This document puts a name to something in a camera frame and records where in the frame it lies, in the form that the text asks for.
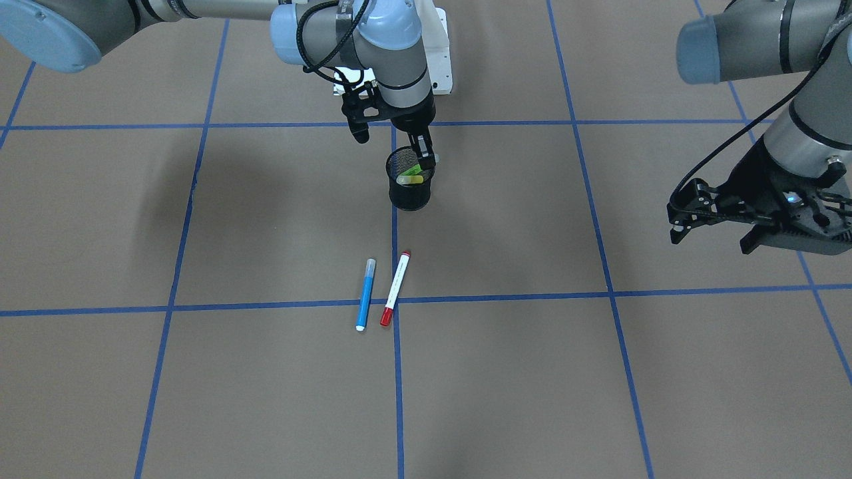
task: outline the black cup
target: black cup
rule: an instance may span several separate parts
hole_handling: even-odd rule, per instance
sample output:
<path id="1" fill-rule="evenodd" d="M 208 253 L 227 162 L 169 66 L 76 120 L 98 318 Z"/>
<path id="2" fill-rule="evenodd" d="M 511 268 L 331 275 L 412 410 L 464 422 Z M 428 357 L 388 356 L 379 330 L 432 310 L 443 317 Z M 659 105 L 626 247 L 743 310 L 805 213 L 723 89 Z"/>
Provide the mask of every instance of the black cup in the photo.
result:
<path id="1" fill-rule="evenodd" d="M 417 164 L 417 154 L 412 147 L 402 147 L 388 156 L 384 169 L 388 172 L 390 183 L 390 202 L 403 211 L 417 211 L 423 208 L 432 196 L 432 176 L 435 169 L 423 170 L 419 173 L 423 182 L 417 185 L 400 185 L 397 176 Z"/>

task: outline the yellow marker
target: yellow marker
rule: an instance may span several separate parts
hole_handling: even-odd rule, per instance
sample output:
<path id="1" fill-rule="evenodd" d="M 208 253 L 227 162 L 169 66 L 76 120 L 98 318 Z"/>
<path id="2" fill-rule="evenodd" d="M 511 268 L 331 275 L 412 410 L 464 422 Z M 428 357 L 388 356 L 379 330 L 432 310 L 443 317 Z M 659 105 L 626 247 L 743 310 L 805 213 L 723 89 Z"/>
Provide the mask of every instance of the yellow marker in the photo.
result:
<path id="1" fill-rule="evenodd" d="M 420 176 L 420 175 L 414 175 L 414 176 L 400 175 L 400 176 L 396 177 L 396 182 L 400 185 L 419 185 L 420 183 L 423 182 L 423 177 Z"/>

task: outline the black cable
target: black cable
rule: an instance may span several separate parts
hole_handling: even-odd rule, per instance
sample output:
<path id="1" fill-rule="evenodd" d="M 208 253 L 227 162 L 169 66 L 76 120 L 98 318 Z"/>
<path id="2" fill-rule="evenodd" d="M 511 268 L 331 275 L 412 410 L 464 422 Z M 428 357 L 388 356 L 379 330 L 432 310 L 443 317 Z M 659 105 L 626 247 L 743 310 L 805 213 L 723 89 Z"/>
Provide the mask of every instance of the black cable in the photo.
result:
<path id="1" fill-rule="evenodd" d="M 352 25 L 349 27 L 349 29 L 346 31 L 346 33 L 343 35 L 343 37 L 340 39 L 340 41 L 337 42 L 337 46 L 328 55 L 326 55 L 325 58 L 323 58 L 321 61 L 319 61 L 316 64 L 311 63 L 311 60 L 308 58 L 308 52 L 307 52 L 307 49 L 305 48 L 304 40 L 303 40 L 303 37 L 302 37 L 303 32 L 304 32 L 304 27 L 308 23 L 308 20 L 310 19 L 310 17 L 313 14 L 319 12 L 322 9 L 328 9 L 330 7 L 336 7 L 339 4 L 339 2 L 337 0 L 334 0 L 334 1 L 330 1 L 330 2 L 318 3 L 318 4 L 314 5 L 313 7 L 309 8 L 304 13 L 304 15 L 302 15 L 302 17 L 299 19 L 299 21 L 296 25 L 296 47 L 299 49 L 299 55 L 302 56 L 302 59 L 305 62 L 305 66 L 302 67 L 303 72 L 305 72 L 305 73 L 316 73 L 317 75 L 319 75 L 321 78 L 323 78 L 326 81 L 332 82 L 334 84 L 348 86 L 348 87 L 355 86 L 355 85 L 360 84 L 361 82 L 364 81 L 364 70 L 363 69 L 360 70 L 360 75 L 359 75 L 358 80 L 355 81 L 355 82 L 350 82 L 348 80 L 348 78 L 346 77 L 346 75 L 344 75 L 340 70 L 338 70 L 337 68 L 335 68 L 333 66 L 328 67 L 327 64 L 328 64 L 329 61 L 331 61 L 331 59 L 333 59 L 335 57 L 335 55 L 340 53 L 340 50 L 343 49 L 343 47 L 346 45 L 346 42 L 349 41 L 349 39 L 352 37 L 352 35 L 355 31 L 355 28 L 358 26 L 359 22 L 361 21 L 361 18 L 364 17 L 364 14 L 367 10 L 367 6 L 368 6 L 369 3 L 370 3 L 370 0 L 365 0 L 361 4 L 361 8 L 358 10 L 358 14 L 354 17 L 354 19 L 352 21 Z M 330 68 L 334 73 L 336 73 L 338 76 L 340 76 L 340 81 L 338 81 L 338 80 L 336 80 L 332 77 L 329 77 L 328 75 L 325 75 L 323 72 L 320 72 L 320 68 Z"/>
<path id="2" fill-rule="evenodd" d="M 841 16 L 843 16 L 843 14 L 845 14 L 846 11 L 849 9 L 849 6 L 852 3 L 852 0 L 844 0 L 844 2 L 845 2 L 845 5 L 843 7 L 842 13 L 838 16 L 838 19 Z M 836 26 L 836 24 L 837 23 L 832 24 L 831 27 L 829 27 L 828 31 L 830 32 L 831 29 Z M 677 187 L 675 188 L 675 190 L 671 193 L 671 196 L 669 197 L 669 205 L 671 205 L 671 208 L 673 210 L 675 210 L 679 213 L 710 216 L 710 217 L 723 219 L 723 220 L 728 220 L 728 219 L 733 218 L 733 217 L 738 217 L 738 216 L 723 215 L 723 214 L 719 214 L 719 213 L 711 213 L 709 211 L 684 209 L 684 208 L 680 207 L 676 202 L 677 194 L 680 193 L 681 190 L 683 189 L 683 187 L 686 186 L 686 184 L 689 182 L 690 178 L 692 178 L 696 173 L 699 172 L 699 170 L 701 170 L 708 163 L 710 163 L 716 156 L 718 156 L 719 153 L 721 153 L 726 148 L 730 147 L 735 141 L 739 140 L 743 135 L 745 135 L 746 133 L 751 131 L 755 126 L 760 124 L 764 119 L 768 118 L 769 115 L 771 115 L 772 113 L 775 113 L 779 108 L 783 107 L 788 101 L 792 100 L 796 95 L 798 95 L 799 92 L 802 91 L 802 89 L 805 87 L 805 85 L 808 84 L 808 82 L 811 80 L 811 78 L 813 78 L 814 75 L 820 70 L 820 68 L 822 68 L 822 66 L 826 63 L 826 60 L 828 60 L 828 56 L 832 52 L 832 48 L 834 47 L 835 41 L 838 39 L 838 37 L 840 36 L 840 33 L 842 33 L 843 30 L 845 30 L 845 29 L 838 29 L 836 32 L 834 32 L 832 34 L 832 37 L 830 39 L 828 39 L 828 41 L 825 43 L 825 45 L 820 50 L 820 53 L 817 55 L 816 65 L 814 65 L 814 67 L 811 68 L 810 72 L 808 72 L 808 75 L 805 76 L 805 78 L 796 86 L 796 88 L 794 88 L 790 93 L 788 93 L 780 101 L 778 101 L 773 106 L 771 106 L 769 108 L 769 110 L 763 112 L 760 116 L 755 118 L 751 123 L 746 125 L 745 128 L 738 131 L 736 134 L 734 134 L 733 136 L 728 138 L 724 143 L 719 145 L 719 147 L 717 147 L 715 150 L 713 150 L 712 153 L 710 153 L 704 159 L 702 159 L 697 165 L 695 165 L 695 167 L 692 170 L 689 171 L 689 173 L 685 177 L 683 177 L 683 179 L 680 181 L 680 183 L 677 184 Z"/>

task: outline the black mesh cup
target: black mesh cup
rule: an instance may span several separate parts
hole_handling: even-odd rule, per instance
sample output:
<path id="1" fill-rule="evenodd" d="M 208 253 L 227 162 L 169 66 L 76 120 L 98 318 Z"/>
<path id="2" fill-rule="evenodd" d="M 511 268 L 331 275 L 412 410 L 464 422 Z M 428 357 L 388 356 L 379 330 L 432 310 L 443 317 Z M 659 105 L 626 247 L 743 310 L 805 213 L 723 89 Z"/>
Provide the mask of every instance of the black mesh cup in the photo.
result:
<path id="1" fill-rule="evenodd" d="M 419 173 L 423 182 L 417 185 L 400 185 L 396 182 L 400 173 L 411 169 L 417 164 L 417 154 L 412 147 L 402 147 L 388 156 L 384 169 L 388 172 L 390 183 L 390 202 L 404 211 L 417 211 L 423 208 L 432 195 L 432 175 L 435 169 L 423 170 Z"/>

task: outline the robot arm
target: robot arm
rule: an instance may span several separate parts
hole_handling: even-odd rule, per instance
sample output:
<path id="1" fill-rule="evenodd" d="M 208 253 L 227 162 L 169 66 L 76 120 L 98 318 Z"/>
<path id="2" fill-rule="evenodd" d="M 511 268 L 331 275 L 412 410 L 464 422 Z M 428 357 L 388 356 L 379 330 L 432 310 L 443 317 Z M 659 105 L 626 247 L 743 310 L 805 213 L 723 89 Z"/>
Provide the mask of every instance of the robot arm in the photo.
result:
<path id="1" fill-rule="evenodd" d="M 433 84 L 412 0 L 0 0 L 0 35 L 36 63 L 73 73 L 143 28 L 201 17 L 269 20 L 276 53 L 306 72 L 371 68 L 375 82 L 341 82 L 355 139 L 367 142 L 368 123 L 390 119 L 422 169 L 435 167 Z"/>
<path id="2" fill-rule="evenodd" d="M 852 159 L 846 8 L 846 0 L 738 0 L 683 27 L 677 64 L 687 83 L 810 73 L 723 185 L 694 179 L 672 194 L 672 243 L 699 226 L 735 221 L 755 225 L 740 241 L 745 254 L 760 245 L 820 254 L 852 248 L 852 200 L 842 181 Z"/>

